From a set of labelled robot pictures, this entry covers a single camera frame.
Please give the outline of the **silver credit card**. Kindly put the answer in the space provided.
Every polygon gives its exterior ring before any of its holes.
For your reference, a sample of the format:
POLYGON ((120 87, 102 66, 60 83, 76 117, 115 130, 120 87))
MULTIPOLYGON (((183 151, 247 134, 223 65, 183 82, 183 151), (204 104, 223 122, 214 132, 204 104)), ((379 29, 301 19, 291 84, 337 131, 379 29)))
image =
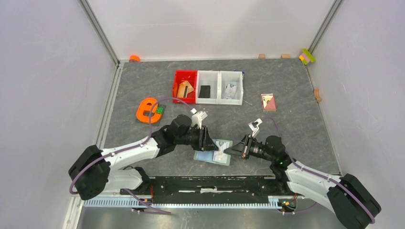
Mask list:
POLYGON ((235 99, 237 88, 238 88, 237 85, 228 83, 223 89, 222 98, 235 99))
POLYGON ((218 146, 218 150, 213 153, 213 162, 215 164, 230 165, 230 156, 224 153, 224 150, 231 147, 233 142, 228 140, 215 140, 215 144, 218 146))

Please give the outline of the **gold credit card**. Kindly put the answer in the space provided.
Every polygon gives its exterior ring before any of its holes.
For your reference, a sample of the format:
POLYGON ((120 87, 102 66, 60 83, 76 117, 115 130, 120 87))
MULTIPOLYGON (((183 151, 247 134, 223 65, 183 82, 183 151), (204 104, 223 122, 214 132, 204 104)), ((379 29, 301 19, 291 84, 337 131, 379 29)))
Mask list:
POLYGON ((191 92, 193 92, 193 91, 194 91, 194 88, 193 88, 193 86, 190 84, 190 86, 189 86, 189 91, 188 91, 188 92, 191 93, 191 92))
POLYGON ((189 93, 188 92, 189 86, 190 86, 190 83, 188 81, 183 81, 182 83, 180 83, 179 87, 178 87, 177 97, 178 98, 187 97, 187 94, 189 93))

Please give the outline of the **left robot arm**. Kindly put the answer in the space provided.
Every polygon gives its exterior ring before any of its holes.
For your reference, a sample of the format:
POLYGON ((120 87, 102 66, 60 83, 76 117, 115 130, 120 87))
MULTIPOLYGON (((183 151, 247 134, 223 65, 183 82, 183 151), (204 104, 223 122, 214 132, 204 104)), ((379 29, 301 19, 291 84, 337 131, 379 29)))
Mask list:
POLYGON ((149 136, 115 148, 88 146, 68 170, 72 179, 71 194, 90 200, 105 191, 149 191, 150 181, 141 169, 125 169, 136 162, 153 159, 172 152, 177 145, 195 151, 216 151, 218 146, 209 136, 208 127, 195 124, 186 115, 179 115, 149 136))

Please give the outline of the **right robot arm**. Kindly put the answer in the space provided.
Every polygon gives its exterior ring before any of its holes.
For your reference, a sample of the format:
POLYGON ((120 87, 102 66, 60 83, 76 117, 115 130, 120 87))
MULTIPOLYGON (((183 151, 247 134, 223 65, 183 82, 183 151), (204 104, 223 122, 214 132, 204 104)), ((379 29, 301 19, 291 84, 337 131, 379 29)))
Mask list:
POLYGON ((374 224, 382 210, 356 176, 340 177, 305 166, 287 153, 279 136, 270 135, 262 143, 246 135, 224 153, 242 159, 254 156, 270 161, 280 194, 293 192, 313 200, 333 212, 347 229, 364 229, 374 224))

